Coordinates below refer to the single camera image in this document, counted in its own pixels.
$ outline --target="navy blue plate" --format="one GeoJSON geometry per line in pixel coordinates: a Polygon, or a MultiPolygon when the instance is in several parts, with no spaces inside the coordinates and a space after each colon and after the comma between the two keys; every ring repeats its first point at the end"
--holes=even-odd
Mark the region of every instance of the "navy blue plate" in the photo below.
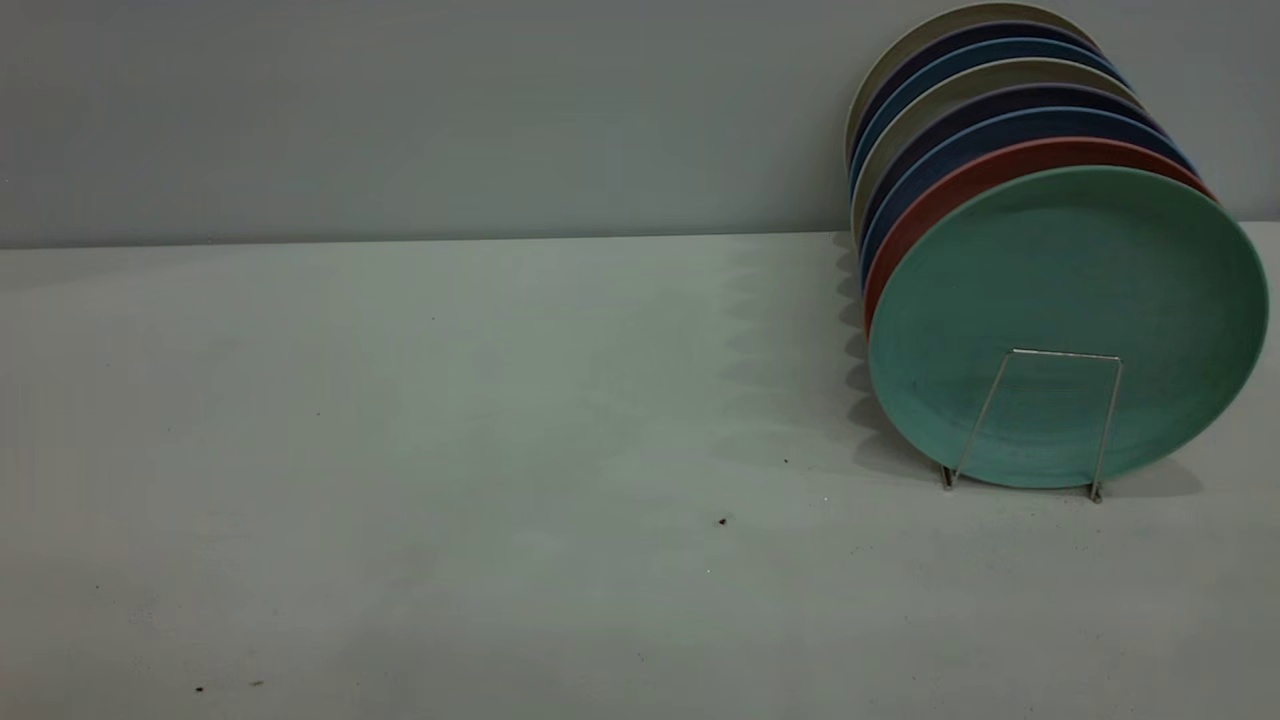
{"type": "MultiPolygon", "coordinates": [[[[872,95],[870,101],[863,110],[863,115],[858,119],[858,129],[854,132],[852,142],[849,145],[850,154],[852,152],[852,149],[858,147],[858,140],[861,137],[863,131],[867,128],[867,124],[870,122],[876,111],[879,110],[881,105],[883,105],[884,101],[888,100],[890,96],[893,95],[893,92],[911,76],[923,70],[929,63],[955,53],[956,50],[977,45],[979,42],[987,42],[988,40],[1002,40],[1006,37],[1038,37],[1042,40],[1056,40],[1057,42],[1074,45],[1080,50],[1088,50],[1100,58],[1102,56],[1102,53],[1088,40],[1044,23],[1001,20],[969,26],[964,29],[943,35],[924,47],[920,47],[914,55],[904,60],[902,64],[893,68],[893,72],[884,78],[884,82],[872,95]]],[[[851,163],[852,155],[845,158],[845,161],[851,163]]]]}
{"type": "Polygon", "coordinates": [[[861,231],[859,237],[867,234],[867,228],[870,225],[872,218],[876,217],[876,210],[884,201],[888,191],[893,190],[902,173],[929,150],[933,150],[960,131],[980,122],[1033,108],[1092,108],[1094,110],[1106,110],[1107,113],[1129,118],[1165,135],[1165,131],[1142,108],[1123,97],[1116,97],[1110,92],[1103,92],[1093,87],[1046,82],[1019,85],[988,92],[942,115],[937,122],[920,131],[919,135],[902,146],[902,150],[890,161],[879,182],[872,188],[870,202],[867,204],[863,224],[858,228],[861,231]]]}
{"type": "Polygon", "coordinates": [[[970,68],[995,63],[997,60],[1010,60],[1014,58],[1051,58],[1055,60],[1070,60],[1087,68],[1098,70],[1115,78],[1128,87],[1125,79],[1120,77],[1120,70],[1111,63],[1098,56],[1097,51],[1082,50],[1075,45],[1060,42],[1057,40],[1043,40],[1036,37],[1006,37],[1002,40],[988,40],[968,47],[961,47],[925,65],[920,72],[906,79],[893,94],[884,100],[874,115],[868,120],[863,132],[854,138],[854,161],[849,167],[849,192],[852,193],[858,182],[858,173],[867,160],[876,140],[879,138],[884,128],[893,122],[893,118],[911,104],[913,100],[929,91],[931,87],[960,74],[970,68]]]}
{"type": "Polygon", "coordinates": [[[973,126],[915,161],[884,199],[884,204],[872,218],[861,247],[861,283],[865,291],[867,274],[884,234],[915,199],[961,165],[988,152],[1030,140],[1044,137],[1102,137],[1146,147],[1193,174],[1196,168],[1170,140],[1149,127],[1129,118],[1089,108],[1036,108],[992,118],[973,126]]]}

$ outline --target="green plate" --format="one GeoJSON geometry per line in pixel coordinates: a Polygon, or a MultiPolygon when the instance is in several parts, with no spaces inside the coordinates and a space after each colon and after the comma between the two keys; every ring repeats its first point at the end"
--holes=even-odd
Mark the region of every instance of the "green plate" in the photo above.
{"type": "MultiPolygon", "coordinates": [[[[1266,325],[1262,265],[1219,205],[1147,172],[1084,165],[992,188],[922,237],[884,288],[868,361],[893,425],[954,468],[1010,348],[1120,356],[1110,478],[1208,427],[1266,325]]],[[[1012,356],[964,474],[1088,484],[1114,378],[1114,363],[1012,356]]]]}

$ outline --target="beige plate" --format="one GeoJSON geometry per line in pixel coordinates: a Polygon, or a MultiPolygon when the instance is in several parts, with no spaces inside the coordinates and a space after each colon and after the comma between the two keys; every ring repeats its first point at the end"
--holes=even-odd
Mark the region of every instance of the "beige plate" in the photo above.
{"type": "Polygon", "coordinates": [[[1080,40],[1089,42],[1094,47],[1098,45],[1071,20],[1051,10],[1046,10],[1044,8],[1021,5],[1019,3],[983,3],[979,5],[966,5],[924,20],[923,23],[915,26],[914,29],[897,38],[897,42],[890,46],[890,49],[881,55],[879,60],[876,60],[876,64],[872,65],[872,70],[867,73],[865,78],[863,78],[863,85],[858,87],[858,95],[854,96],[854,102],[849,106],[849,115],[845,118],[845,169],[849,169],[849,158],[852,155],[852,147],[850,146],[854,142],[854,132],[858,126],[858,119],[861,117],[863,110],[867,109],[867,104],[872,101],[872,95],[879,90],[879,86],[895,69],[897,69],[900,64],[943,35],[950,35],[957,29],[964,29],[969,26],[979,23],[996,23],[1001,20],[1044,23],[1047,26],[1053,26],[1056,28],[1065,29],[1066,32],[1075,33],[1080,37],[1080,40]]]}
{"type": "Polygon", "coordinates": [[[951,76],[904,108],[867,154],[867,161],[863,163],[863,169],[854,183],[854,200],[850,206],[855,233],[854,246],[861,247],[858,228],[861,224],[863,213],[867,211],[867,204],[870,201],[876,183],[888,169],[888,164],[893,161],[899,150],[905,147],[924,128],[963,102],[1015,85],[1039,82],[1083,85],[1142,106],[1133,92],[1120,85],[1117,79],[1070,60],[1014,58],[987,63],[951,76]]]}

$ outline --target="red plate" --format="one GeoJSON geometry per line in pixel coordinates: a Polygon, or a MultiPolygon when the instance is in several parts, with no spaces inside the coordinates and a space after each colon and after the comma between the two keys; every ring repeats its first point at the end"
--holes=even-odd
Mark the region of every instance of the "red plate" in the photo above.
{"type": "Polygon", "coordinates": [[[876,305],[893,269],[938,220],[998,184],[1030,173],[1071,165],[1120,165],[1147,170],[1178,181],[1217,201],[1187,168],[1151,150],[1115,140],[1051,137],[1010,145],[983,155],[924,191],[884,236],[867,273],[867,292],[863,296],[863,332],[867,337],[872,334],[876,305]]]}

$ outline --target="stack of plates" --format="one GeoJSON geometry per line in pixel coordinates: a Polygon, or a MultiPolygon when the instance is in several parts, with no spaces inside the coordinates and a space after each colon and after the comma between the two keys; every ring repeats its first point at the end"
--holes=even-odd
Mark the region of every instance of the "stack of plates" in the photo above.
{"type": "Polygon", "coordinates": [[[872,384],[925,455],[1070,487],[1172,452],[1240,391],[1267,324],[1239,225],[1097,44],[998,3],[916,27],[845,135],[872,384]],[[1116,363],[1014,348],[1119,357],[1116,363]],[[983,421],[979,414],[991,397],[983,421]],[[1106,430],[1108,416],[1110,430],[1106,430]]]}

